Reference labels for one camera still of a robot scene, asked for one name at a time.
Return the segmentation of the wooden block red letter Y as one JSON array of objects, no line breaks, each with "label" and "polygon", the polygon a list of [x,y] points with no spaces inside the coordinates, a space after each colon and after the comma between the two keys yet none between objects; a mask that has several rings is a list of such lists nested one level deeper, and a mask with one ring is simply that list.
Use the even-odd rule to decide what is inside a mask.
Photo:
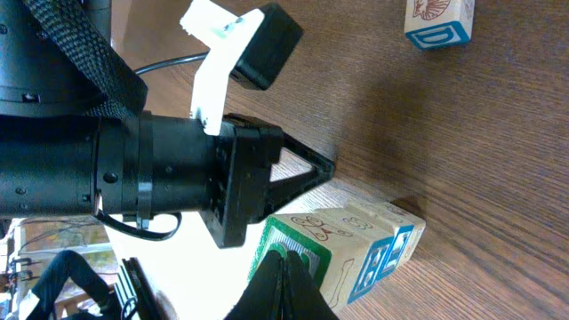
[{"label": "wooden block red letter Y", "polygon": [[383,278],[389,276],[395,270],[395,265],[397,264],[397,258],[392,253],[392,249],[393,249],[394,242],[395,242],[395,237],[394,237],[392,232],[390,232],[389,230],[386,230],[384,228],[384,224],[381,222],[381,220],[379,218],[379,212],[380,212],[379,204],[380,203],[383,203],[383,202],[379,202],[379,203],[355,203],[355,202],[352,202],[352,203],[349,203],[347,206],[347,208],[351,212],[353,212],[354,214],[364,218],[366,221],[371,222],[375,227],[378,227],[380,230],[387,232],[390,236],[389,248],[387,249],[386,253],[384,254],[384,257],[382,258],[380,271],[377,274],[377,276],[375,277],[376,282],[379,282]]}]

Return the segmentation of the wooden block red letter U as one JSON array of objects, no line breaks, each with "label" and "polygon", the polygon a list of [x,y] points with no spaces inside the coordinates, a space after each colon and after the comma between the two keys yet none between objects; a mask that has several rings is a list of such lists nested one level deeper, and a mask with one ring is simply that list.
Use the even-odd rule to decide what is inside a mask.
[{"label": "wooden block red letter U", "polygon": [[392,232],[395,237],[392,249],[392,253],[397,258],[395,268],[401,267],[413,255],[426,228],[426,222],[388,202],[380,203],[379,208],[379,218],[384,228]]}]

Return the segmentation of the wooden block blue number 5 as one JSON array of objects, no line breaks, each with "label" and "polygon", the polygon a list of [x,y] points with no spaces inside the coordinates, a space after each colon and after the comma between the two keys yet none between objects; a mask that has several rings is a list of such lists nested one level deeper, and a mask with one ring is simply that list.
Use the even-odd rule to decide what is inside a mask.
[{"label": "wooden block blue number 5", "polygon": [[320,210],[309,221],[316,239],[331,252],[320,292],[337,312],[373,288],[390,236],[347,207]]}]

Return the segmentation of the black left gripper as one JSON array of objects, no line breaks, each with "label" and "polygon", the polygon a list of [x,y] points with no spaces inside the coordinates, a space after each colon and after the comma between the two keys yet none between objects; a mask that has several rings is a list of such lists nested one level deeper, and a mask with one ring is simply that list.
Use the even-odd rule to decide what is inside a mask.
[{"label": "black left gripper", "polygon": [[[269,183],[282,147],[311,169]],[[149,112],[124,122],[104,120],[95,217],[129,236],[164,241],[173,233],[150,231],[151,220],[198,212],[218,247],[238,247],[249,224],[325,184],[334,171],[333,160],[253,117],[224,116],[217,136],[205,134],[197,120]]]}]

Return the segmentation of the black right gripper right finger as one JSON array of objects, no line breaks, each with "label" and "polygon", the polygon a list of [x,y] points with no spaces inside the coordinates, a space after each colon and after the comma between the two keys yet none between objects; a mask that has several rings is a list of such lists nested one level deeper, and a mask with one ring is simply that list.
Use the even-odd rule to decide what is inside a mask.
[{"label": "black right gripper right finger", "polygon": [[288,251],[284,259],[282,318],[338,320],[315,285],[300,255]]}]

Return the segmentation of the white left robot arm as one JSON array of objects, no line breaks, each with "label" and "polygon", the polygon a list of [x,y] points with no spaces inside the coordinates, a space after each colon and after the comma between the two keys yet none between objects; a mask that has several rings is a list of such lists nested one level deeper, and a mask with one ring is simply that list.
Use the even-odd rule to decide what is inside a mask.
[{"label": "white left robot arm", "polygon": [[265,90],[303,31],[265,4],[243,15],[194,1],[182,27],[196,54],[187,118],[145,109],[142,70],[111,45],[109,1],[1,4],[1,215],[91,215],[148,241],[158,215],[200,214],[220,248],[333,177],[333,161],[280,127],[225,112],[228,82]]}]

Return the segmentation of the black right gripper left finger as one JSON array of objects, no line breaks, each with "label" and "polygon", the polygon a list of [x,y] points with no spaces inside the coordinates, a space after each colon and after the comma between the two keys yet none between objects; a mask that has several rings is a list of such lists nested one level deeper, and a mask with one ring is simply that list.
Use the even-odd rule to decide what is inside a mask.
[{"label": "black right gripper left finger", "polygon": [[281,319],[284,262],[279,252],[269,251],[225,320]]}]

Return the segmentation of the wooden block blue letter D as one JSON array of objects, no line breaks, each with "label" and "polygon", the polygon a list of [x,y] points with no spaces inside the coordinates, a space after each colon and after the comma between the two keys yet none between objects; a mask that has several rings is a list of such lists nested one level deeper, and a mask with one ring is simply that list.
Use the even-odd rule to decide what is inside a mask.
[{"label": "wooden block blue letter D", "polygon": [[475,4],[475,0],[407,0],[405,36],[421,50],[466,44]]}]

